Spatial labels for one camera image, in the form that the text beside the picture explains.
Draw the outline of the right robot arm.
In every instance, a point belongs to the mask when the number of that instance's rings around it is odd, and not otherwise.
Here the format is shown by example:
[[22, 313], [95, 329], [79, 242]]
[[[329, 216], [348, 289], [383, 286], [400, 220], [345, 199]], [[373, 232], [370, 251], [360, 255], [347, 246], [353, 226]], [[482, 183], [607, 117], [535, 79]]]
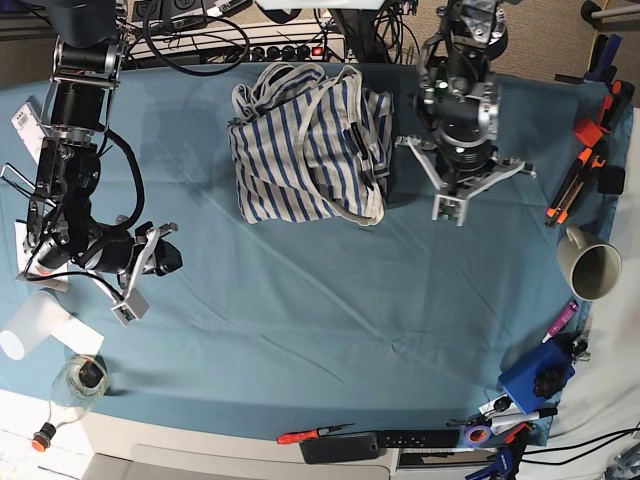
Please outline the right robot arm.
[[[145, 203], [141, 171], [129, 144], [109, 127], [128, 32], [119, 1], [41, 2], [58, 35], [42, 107], [45, 135], [29, 197], [26, 271], [51, 276], [68, 263], [128, 280], [134, 272], [164, 276], [183, 265], [164, 238], [148, 244], [152, 223], [138, 222]], [[125, 155], [135, 193], [133, 212], [114, 225], [92, 216], [101, 178], [99, 134]]]

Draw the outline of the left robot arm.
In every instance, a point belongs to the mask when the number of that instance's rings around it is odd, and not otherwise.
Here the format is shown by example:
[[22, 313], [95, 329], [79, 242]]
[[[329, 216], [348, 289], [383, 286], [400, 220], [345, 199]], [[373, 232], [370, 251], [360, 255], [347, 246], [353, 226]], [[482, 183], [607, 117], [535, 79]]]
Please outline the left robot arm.
[[436, 172], [453, 195], [495, 168], [501, 87], [491, 70], [508, 44], [500, 1], [449, 1], [420, 49], [414, 109], [435, 144]]

